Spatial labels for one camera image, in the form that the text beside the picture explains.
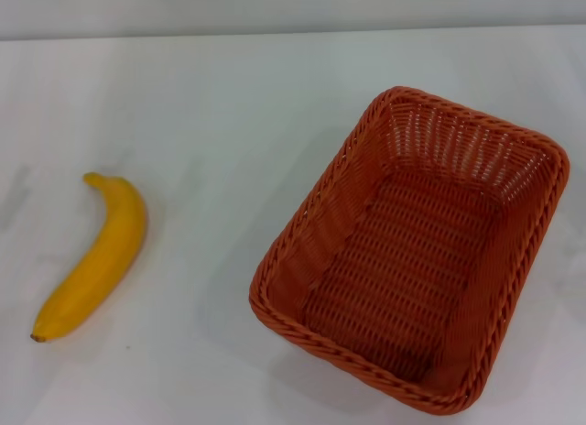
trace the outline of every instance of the yellow banana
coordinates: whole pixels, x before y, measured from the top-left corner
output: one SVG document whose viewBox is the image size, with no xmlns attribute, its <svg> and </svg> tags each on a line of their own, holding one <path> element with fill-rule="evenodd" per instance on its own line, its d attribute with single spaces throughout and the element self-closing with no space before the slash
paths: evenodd
<svg viewBox="0 0 586 425">
<path fill-rule="evenodd" d="M 147 208 L 130 182 L 97 173 L 83 180 L 102 193 L 106 220 L 90 251 L 38 313 L 30 336 L 40 343 L 67 335 L 90 316 L 130 268 L 147 231 Z"/>
</svg>

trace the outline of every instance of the basket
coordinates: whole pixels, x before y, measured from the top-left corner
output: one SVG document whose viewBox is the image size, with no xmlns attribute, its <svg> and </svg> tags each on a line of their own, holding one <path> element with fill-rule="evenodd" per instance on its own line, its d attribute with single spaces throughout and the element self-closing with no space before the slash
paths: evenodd
<svg viewBox="0 0 586 425">
<path fill-rule="evenodd" d="M 482 393 L 570 172 L 556 143 L 380 94 L 259 265 L 269 329 L 426 411 Z"/>
</svg>

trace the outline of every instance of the white table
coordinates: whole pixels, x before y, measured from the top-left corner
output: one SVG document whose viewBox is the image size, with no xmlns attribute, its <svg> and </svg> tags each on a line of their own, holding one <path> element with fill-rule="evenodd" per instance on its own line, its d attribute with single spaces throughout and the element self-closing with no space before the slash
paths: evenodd
<svg viewBox="0 0 586 425">
<path fill-rule="evenodd" d="M 265 328 L 248 286 L 363 109 L 408 85 L 543 131 L 570 183 L 492 376 L 460 415 L 399 404 Z M 0 43 L 0 423 L 586 421 L 586 26 Z M 150 233 L 78 331 L 28 338 L 103 219 Z"/>
</svg>

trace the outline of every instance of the white wall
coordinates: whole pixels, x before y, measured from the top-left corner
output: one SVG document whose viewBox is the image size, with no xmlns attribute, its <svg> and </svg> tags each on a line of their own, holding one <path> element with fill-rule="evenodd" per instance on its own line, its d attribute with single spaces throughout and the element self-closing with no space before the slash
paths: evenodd
<svg viewBox="0 0 586 425">
<path fill-rule="evenodd" d="M 586 0 L 0 0 L 0 38 L 586 23 Z"/>
</svg>

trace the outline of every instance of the basket bottom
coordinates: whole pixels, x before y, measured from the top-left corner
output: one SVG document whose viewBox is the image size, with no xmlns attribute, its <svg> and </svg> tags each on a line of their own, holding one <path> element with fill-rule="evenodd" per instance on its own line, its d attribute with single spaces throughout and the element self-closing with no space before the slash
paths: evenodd
<svg viewBox="0 0 586 425">
<path fill-rule="evenodd" d="M 301 308 L 301 322 L 395 376 L 420 382 L 441 358 L 459 296 L 500 206 L 416 172 L 382 180 Z"/>
</svg>

